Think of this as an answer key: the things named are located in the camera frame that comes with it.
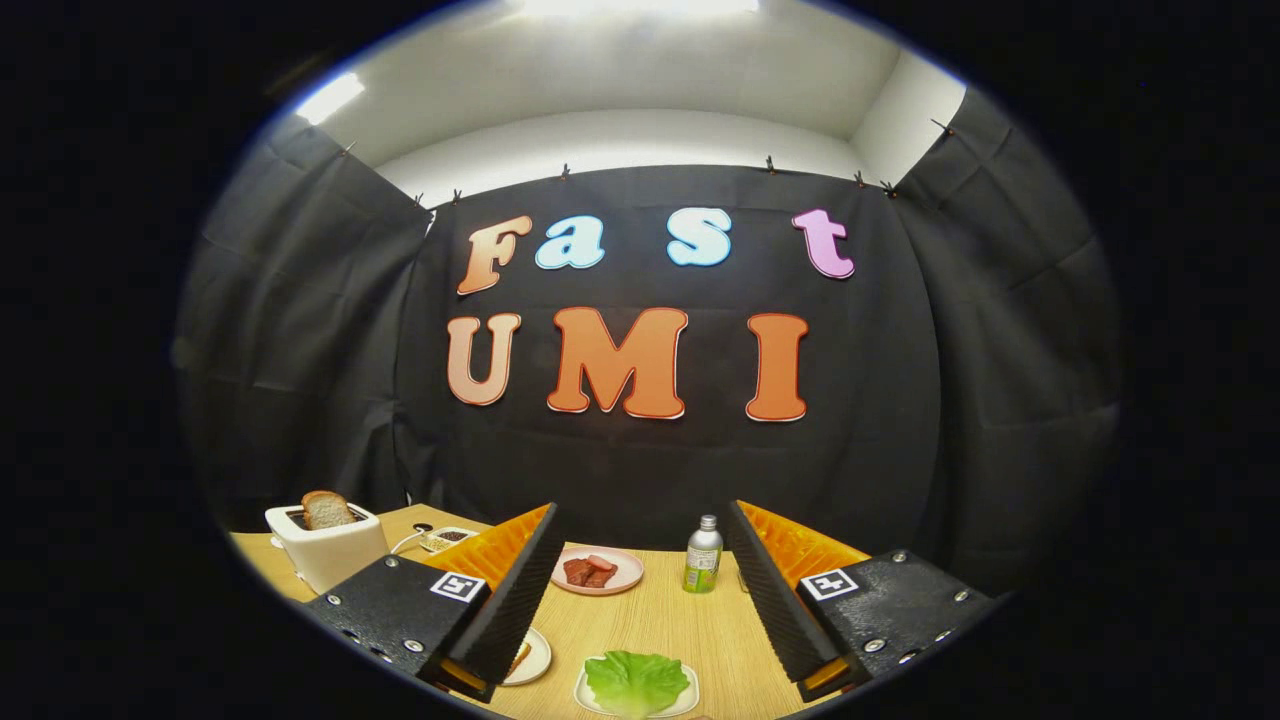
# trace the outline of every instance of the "blue letter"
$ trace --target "blue letter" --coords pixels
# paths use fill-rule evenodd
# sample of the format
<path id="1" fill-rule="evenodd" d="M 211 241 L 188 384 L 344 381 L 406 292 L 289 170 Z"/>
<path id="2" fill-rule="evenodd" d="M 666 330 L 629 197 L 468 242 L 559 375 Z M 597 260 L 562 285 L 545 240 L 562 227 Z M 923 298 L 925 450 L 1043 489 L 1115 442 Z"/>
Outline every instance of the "blue letter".
<path id="1" fill-rule="evenodd" d="M 682 208 L 671 214 L 667 232 L 676 240 L 667 243 L 667 255 L 677 265 L 716 265 L 728 258 L 724 231 L 732 223 L 728 213 L 717 208 Z"/>
<path id="2" fill-rule="evenodd" d="M 577 269 L 590 268 L 604 258 L 600 247 L 600 234 L 604 223 L 591 215 L 564 218 L 547 228 L 547 242 L 538 249 L 534 263 L 544 270 L 554 270 L 564 265 Z"/>

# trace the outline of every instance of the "white wall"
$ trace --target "white wall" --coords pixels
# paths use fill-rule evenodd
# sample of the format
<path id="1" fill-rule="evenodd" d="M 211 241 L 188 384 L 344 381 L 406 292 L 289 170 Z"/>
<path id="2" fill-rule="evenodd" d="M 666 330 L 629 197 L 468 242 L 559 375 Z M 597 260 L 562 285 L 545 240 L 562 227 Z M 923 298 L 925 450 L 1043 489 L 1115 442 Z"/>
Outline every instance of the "white wall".
<path id="1" fill-rule="evenodd" d="M 790 126 L 687 110 L 600 110 L 521 120 L 422 147 L 378 168 L 434 208 L 453 199 L 571 173 L 639 165 L 764 167 L 897 183 L 950 123 L 965 86 L 904 51 L 849 142 Z"/>
<path id="2" fill-rule="evenodd" d="M 453 199 L 539 178 L 637 165 L 774 167 L 840 178 L 863 168 L 833 137 L 737 115 L 686 110 L 600 110 L 521 120 L 462 135 L 378 168 L 434 208 Z"/>
<path id="3" fill-rule="evenodd" d="M 946 70 L 902 51 L 850 141 L 865 163 L 863 179 L 897 184 L 943 132 L 929 119 L 950 123 L 964 94 Z"/>

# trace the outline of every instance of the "wooden table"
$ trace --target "wooden table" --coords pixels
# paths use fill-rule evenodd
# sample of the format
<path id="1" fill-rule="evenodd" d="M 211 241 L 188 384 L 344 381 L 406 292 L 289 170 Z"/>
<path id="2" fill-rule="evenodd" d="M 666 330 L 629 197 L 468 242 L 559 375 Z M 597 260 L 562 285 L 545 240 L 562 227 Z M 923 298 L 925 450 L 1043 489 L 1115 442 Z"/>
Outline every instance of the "wooden table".
<path id="1" fill-rule="evenodd" d="M 470 530 L 489 528 L 425 505 L 394 510 L 379 519 L 388 547 L 412 534 L 413 523 Z M 316 597 L 293 574 L 284 551 L 271 544 L 270 533 L 230 536 L 280 594 L 300 601 Z M 682 552 L 630 552 L 645 566 L 640 584 L 630 591 L 591 597 L 548 583 L 532 626 L 552 647 L 550 667 L 532 683 L 499 687 L 486 706 L 489 710 L 517 719 L 599 720 L 602 715 L 579 706 L 572 694 L 582 662 L 607 650 L 658 652 L 692 667 L 701 700 L 680 719 L 705 715 L 714 720 L 774 720 L 817 705 L 801 702 L 782 673 L 750 596 L 739 587 L 737 561 L 731 552 L 722 556 L 719 584 L 707 594 L 681 589 Z M 406 542 L 398 555 L 419 561 L 428 557 L 417 538 Z"/>

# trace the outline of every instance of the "ceiling light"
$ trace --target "ceiling light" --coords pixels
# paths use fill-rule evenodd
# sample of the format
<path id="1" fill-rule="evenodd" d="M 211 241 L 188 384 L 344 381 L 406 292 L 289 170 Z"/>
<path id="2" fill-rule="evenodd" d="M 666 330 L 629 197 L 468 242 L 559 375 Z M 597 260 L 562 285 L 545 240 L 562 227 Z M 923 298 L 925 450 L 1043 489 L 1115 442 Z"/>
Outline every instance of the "ceiling light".
<path id="1" fill-rule="evenodd" d="M 759 0 L 525 0 L 525 13 L 530 15 L 599 15 L 617 10 L 717 15 L 759 9 Z"/>
<path id="2" fill-rule="evenodd" d="M 311 124 L 317 126 L 323 123 L 325 118 L 332 115 L 338 108 L 351 102 L 355 96 L 364 91 L 365 86 L 360 85 L 360 79 L 356 78 L 356 73 L 339 76 L 329 85 L 317 90 L 316 94 L 308 97 L 306 102 L 300 105 L 298 114 L 306 118 Z"/>

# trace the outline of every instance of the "clip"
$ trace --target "clip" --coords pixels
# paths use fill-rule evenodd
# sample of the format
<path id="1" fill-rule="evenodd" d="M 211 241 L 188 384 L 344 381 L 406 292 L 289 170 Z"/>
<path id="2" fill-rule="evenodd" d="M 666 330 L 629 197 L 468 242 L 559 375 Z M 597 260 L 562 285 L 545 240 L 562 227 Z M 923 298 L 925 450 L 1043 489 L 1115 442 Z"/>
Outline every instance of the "clip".
<path id="1" fill-rule="evenodd" d="M 950 137 L 950 136 L 952 136 L 952 135 L 956 133 L 956 131 L 954 131 L 954 129 L 948 128 L 947 126 L 945 126 L 945 124 L 934 120 L 933 118 L 929 118 L 929 122 L 933 123 L 933 124 L 936 124 L 936 126 L 938 126 L 940 128 L 947 131 L 947 137 Z"/>

